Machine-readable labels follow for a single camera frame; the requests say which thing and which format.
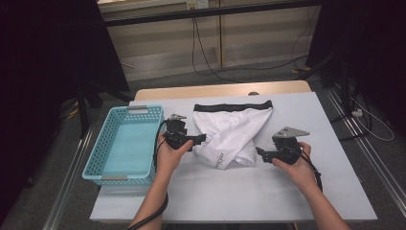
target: person's right hand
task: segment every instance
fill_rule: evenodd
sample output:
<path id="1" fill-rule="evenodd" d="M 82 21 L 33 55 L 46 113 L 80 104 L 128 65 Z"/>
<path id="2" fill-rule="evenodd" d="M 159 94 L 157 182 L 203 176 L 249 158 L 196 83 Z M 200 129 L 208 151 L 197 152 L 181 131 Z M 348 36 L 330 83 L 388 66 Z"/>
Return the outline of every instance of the person's right hand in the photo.
<path id="1" fill-rule="evenodd" d="M 299 145 L 303 148 L 307 156 L 310 157 L 311 146 L 305 142 L 299 142 Z M 293 165 L 288 165 L 276 158 L 272 159 L 272 163 L 285 171 L 302 192 L 307 187 L 317 186 L 313 170 L 302 157 Z"/>
<path id="2" fill-rule="evenodd" d="M 180 159 L 188 149 L 193 145 L 193 141 L 189 140 L 179 149 L 173 149 L 165 141 L 164 134 L 160 133 L 158 136 L 158 142 L 160 143 L 158 149 L 158 164 L 157 174 L 169 174 L 172 175 L 173 171 L 179 165 Z"/>

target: white table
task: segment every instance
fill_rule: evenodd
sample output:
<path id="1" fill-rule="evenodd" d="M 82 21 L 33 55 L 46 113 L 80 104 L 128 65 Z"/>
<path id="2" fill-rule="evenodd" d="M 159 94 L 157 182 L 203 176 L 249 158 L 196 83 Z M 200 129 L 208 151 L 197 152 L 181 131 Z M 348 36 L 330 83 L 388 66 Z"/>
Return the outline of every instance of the white table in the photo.
<path id="1" fill-rule="evenodd" d="M 345 220 L 376 219 L 376 215 L 345 155 L 315 93 L 290 93 L 245 97 L 136 101 L 161 104 L 165 116 L 188 116 L 189 135 L 199 134 L 192 121 L 195 104 L 245 104 L 271 100 L 274 109 L 259 135 L 257 146 L 274 150 L 271 136 L 283 127 L 310 132 L 299 137 L 312 146 L 312 161 L 322 174 L 324 194 Z M 90 219 L 130 222 L 147 188 L 101 188 Z M 169 184 L 166 222 L 292 222 L 312 220 L 305 198 L 289 177 L 257 157 L 255 168 L 237 164 L 226 171 L 213 169 L 186 154 Z"/>

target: person's left hand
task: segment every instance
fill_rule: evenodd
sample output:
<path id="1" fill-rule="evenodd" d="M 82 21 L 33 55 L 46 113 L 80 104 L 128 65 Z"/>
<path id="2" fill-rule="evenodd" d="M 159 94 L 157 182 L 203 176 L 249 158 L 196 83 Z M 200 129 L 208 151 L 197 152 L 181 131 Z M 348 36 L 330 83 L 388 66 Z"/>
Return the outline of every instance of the person's left hand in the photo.
<path id="1" fill-rule="evenodd" d="M 158 146 L 165 141 L 164 134 L 158 136 Z M 180 159 L 187 150 L 193 145 L 193 141 L 189 140 L 181 148 L 173 149 L 167 142 L 162 143 L 158 149 L 158 164 L 157 173 L 172 174 L 179 165 Z"/>

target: power outlet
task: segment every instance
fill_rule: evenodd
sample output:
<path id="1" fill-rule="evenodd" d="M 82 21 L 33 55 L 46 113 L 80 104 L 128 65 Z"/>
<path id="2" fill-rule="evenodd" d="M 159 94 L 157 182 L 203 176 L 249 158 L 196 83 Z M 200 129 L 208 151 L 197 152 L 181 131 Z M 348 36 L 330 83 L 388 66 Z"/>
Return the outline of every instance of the power outlet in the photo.
<path id="1" fill-rule="evenodd" d="M 209 0 L 197 0 L 196 5 L 198 9 L 207 9 L 209 7 Z"/>
<path id="2" fill-rule="evenodd" d="M 354 117 L 362 117 L 361 108 L 356 108 L 354 111 L 352 111 L 352 116 L 354 116 Z"/>
<path id="3" fill-rule="evenodd" d="M 196 10 L 198 9 L 196 1 L 187 1 L 186 2 L 186 10 Z"/>

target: table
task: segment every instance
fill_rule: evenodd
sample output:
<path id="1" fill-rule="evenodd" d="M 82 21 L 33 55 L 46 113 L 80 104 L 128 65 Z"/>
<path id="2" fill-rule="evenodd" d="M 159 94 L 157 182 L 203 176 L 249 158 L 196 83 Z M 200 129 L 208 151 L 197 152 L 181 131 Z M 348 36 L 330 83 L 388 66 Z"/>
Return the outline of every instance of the table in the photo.
<path id="1" fill-rule="evenodd" d="M 281 94 L 284 89 L 289 93 Z M 245 96 L 252 91 L 260 95 Z M 309 136 L 299 139 L 313 147 L 312 161 L 322 174 L 324 193 L 330 202 L 345 220 L 376 219 L 320 102 L 309 91 L 304 81 L 148 89 L 137 93 L 136 101 L 131 104 L 162 104 L 166 116 L 172 112 L 187 115 L 187 129 L 190 135 L 195 135 L 198 129 L 192 123 L 193 104 L 244 104 L 271 100 L 274 110 L 254 139 L 256 146 L 272 149 L 271 135 L 284 126 L 309 131 Z M 200 93 L 206 98 L 199 98 Z M 148 97 L 153 100 L 139 100 Z M 145 187 L 103 186 L 90 219 L 128 222 L 146 192 Z M 263 163 L 259 157 L 255 168 L 234 165 L 221 171 L 197 161 L 192 153 L 184 155 L 173 174 L 169 184 L 169 206 L 164 213 L 165 222 L 292 222 L 312 219 L 305 198 L 287 175 L 271 164 Z"/>

